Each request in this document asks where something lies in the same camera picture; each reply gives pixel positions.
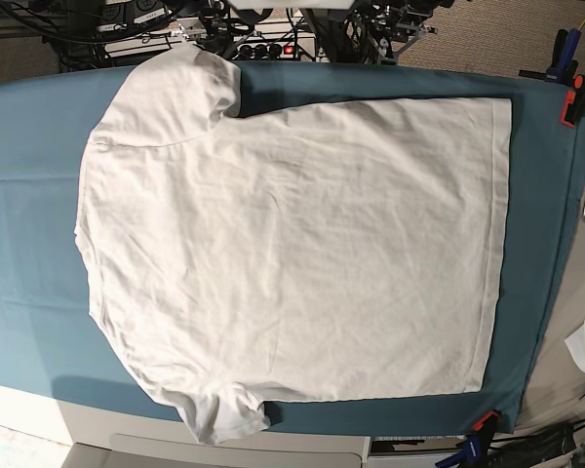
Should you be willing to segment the white T-shirt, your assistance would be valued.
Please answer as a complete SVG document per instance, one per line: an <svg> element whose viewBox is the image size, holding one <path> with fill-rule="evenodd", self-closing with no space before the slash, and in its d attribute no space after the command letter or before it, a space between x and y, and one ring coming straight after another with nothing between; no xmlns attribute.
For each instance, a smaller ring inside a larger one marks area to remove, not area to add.
<svg viewBox="0 0 585 468"><path fill-rule="evenodd" d="M263 405L476 392L509 198L507 98L241 117L241 71L183 45L136 67L84 150L91 317L206 445Z"/></svg>

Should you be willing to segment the black orange clamp bottom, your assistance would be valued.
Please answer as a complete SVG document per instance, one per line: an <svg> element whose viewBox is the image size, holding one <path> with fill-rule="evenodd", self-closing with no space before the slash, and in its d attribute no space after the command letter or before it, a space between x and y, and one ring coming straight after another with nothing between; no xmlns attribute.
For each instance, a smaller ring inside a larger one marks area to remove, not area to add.
<svg viewBox="0 0 585 468"><path fill-rule="evenodd" d="M496 410L488 411L479 421L473 426L473 434L478 437L492 437L497 429L498 422L501 418L501 413Z"/></svg>

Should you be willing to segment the black orange clamp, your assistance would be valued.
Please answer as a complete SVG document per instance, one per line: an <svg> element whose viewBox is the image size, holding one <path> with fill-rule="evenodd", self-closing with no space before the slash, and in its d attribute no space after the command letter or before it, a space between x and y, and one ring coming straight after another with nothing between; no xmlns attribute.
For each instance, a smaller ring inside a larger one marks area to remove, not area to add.
<svg viewBox="0 0 585 468"><path fill-rule="evenodd" d="M479 421L473 426L473 434L478 437L492 437L497 429L498 422L501 418L501 413L496 410L488 411Z"/></svg>
<svg viewBox="0 0 585 468"><path fill-rule="evenodd" d="M577 75L565 95L560 121L574 128L585 113L585 75Z"/></svg>

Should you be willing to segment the teal table cloth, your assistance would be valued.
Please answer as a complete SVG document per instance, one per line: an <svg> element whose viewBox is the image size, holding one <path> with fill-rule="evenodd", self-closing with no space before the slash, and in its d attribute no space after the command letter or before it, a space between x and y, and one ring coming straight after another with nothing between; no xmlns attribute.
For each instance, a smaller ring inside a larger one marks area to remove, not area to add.
<svg viewBox="0 0 585 468"><path fill-rule="evenodd" d="M496 327L481 391L337 403L269 403L272 430L438 436L490 410L517 420L552 314L585 184L585 114L563 125L563 87L446 71L243 61L243 116L366 98L500 97L513 104L510 208ZM71 404L175 421L127 374L88 312L75 243L80 160L129 75L111 68L0 85L0 385Z"/></svg>

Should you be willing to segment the blue clamp bottom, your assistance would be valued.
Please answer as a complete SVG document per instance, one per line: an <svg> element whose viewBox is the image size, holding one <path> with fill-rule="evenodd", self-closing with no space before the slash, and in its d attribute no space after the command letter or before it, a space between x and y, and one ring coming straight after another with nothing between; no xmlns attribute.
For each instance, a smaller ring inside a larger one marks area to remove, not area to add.
<svg viewBox="0 0 585 468"><path fill-rule="evenodd" d="M491 437L472 435L461 445L457 453L435 463L437 468L474 467L488 454Z"/></svg>

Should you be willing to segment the black orange clamp top right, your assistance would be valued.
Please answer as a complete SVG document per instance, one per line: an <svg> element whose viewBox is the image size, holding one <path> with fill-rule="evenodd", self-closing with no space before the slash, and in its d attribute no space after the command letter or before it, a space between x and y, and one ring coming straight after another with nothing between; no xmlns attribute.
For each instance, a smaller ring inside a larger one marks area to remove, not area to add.
<svg viewBox="0 0 585 468"><path fill-rule="evenodd" d="M577 75L565 95L560 121L574 128L585 113L585 75Z"/></svg>

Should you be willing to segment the blue black clamp top right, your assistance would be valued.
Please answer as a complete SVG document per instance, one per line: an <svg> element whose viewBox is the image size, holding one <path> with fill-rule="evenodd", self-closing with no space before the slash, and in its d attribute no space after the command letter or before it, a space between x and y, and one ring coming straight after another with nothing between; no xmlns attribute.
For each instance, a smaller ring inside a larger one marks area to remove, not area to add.
<svg viewBox="0 0 585 468"><path fill-rule="evenodd" d="M549 83L559 83L571 86L574 82L574 74L578 62L574 59L581 31L572 28L570 30L560 29L557 33L551 64L545 72L530 70L519 71L519 76Z"/></svg>

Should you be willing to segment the black power strip red switch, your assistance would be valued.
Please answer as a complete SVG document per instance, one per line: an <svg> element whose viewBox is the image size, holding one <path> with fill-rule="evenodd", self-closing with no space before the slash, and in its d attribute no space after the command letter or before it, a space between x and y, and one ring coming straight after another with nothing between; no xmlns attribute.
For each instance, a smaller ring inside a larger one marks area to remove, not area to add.
<svg viewBox="0 0 585 468"><path fill-rule="evenodd" d="M243 44L236 49L233 58L235 60L299 61L300 55L295 45L275 42Z"/></svg>

